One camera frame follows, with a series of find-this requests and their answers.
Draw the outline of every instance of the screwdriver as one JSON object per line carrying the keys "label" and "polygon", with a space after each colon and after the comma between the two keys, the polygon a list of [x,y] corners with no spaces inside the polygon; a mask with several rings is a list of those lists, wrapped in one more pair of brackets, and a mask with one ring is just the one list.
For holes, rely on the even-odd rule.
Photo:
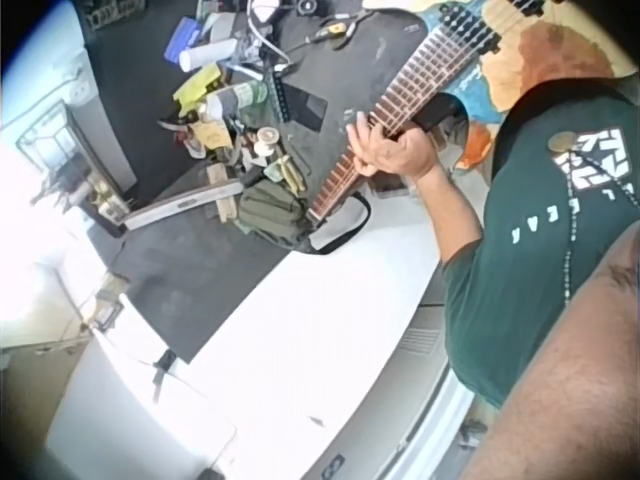
{"label": "screwdriver", "polygon": [[344,37],[347,33],[347,24],[344,22],[334,23],[333,25],[329,25],[328,27],[321,28],[314,35],[309,35],[305,37],[304,42],[300,45],[296,45],[293,48],[290,48],[286,51],[286,53],[293,52],[299,48],[304,47],[305,45],[311,45],[312,43],[320,43],[325,40],[331,40],[334,38]]}

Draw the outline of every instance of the t-shirt logo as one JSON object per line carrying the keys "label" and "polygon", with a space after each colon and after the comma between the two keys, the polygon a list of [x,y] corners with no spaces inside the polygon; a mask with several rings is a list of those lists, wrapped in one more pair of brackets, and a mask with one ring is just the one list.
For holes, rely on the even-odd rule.
{"label": "t-shirt logo", "polygon": [[563,153],[554,158],[565,175],[569,173],[571,162],[571,179],[576,190],[601,187],[631,173],[627,148],[619,128],[611,128],[598,133],[583,133],[578,137],[573,148],[582,155],[600,165],[609,175],[589,165],[573,152]]}

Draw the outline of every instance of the green t-shirt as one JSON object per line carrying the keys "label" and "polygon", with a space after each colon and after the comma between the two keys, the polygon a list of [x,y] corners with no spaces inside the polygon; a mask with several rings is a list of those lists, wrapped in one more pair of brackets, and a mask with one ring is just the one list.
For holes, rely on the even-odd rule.
{"label": "green t-shirt", "polygon": [[561,170],[569,156],[554,160],[548,140],[562,131],[579,134],[575,148],[637,198],[639,126],[637,107],[607,96],[556,105],[526,122],[489,192],[483,240],[445,266],[451,366],[494,406],[502,406],[563,310],[569,209],[578,211],[572,294],[640,218],[615,183],[575,157],[577,203],[569,207]]}

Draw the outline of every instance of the hand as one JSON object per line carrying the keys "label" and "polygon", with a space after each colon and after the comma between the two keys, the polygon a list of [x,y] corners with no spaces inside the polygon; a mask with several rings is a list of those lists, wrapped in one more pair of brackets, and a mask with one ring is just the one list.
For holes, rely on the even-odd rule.
{"label": "hand", "polygon": [[370,177],[382,170],[407,175],[414,180],[429,173],[438,162],[431,140],[416,124],[409,123],[403,130],[397,142],[386,139],[381,124],[370,129],[366,115],[358,112],[356,125],[347,125],[356,171]]}

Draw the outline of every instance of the bag strap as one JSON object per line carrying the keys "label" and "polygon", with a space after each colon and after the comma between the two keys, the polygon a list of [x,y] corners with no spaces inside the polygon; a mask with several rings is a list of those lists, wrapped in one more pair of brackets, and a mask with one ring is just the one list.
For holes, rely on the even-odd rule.
{"label": "bag strap", "polygon": [[336,239],[332,240],[331,242],[327,243],[324,247],[319,248],[319,249],[314,250],[314,251],[309,252],[309,253],[311,253],[312,255],[329,255],[330,253],[335,252],[337,249],[339,249],[341,246],[343,246],[345,243],[347,243],[353,237],[355,237],[360,232],[360,230],[362,230],[364,228],[364,226],[367,224],[367,222],[371,218],[371,205],[369,204],[367,199],[364,198],[364,196],[360,192],[355,192],[352,196],[353,196],[353,198],[358,200],[364,206],[364,208],[367,210],[367,216],[365,217],[365,219],[357,227],[349,230],[348,232],[343,233],[338,238],[336,238]]}

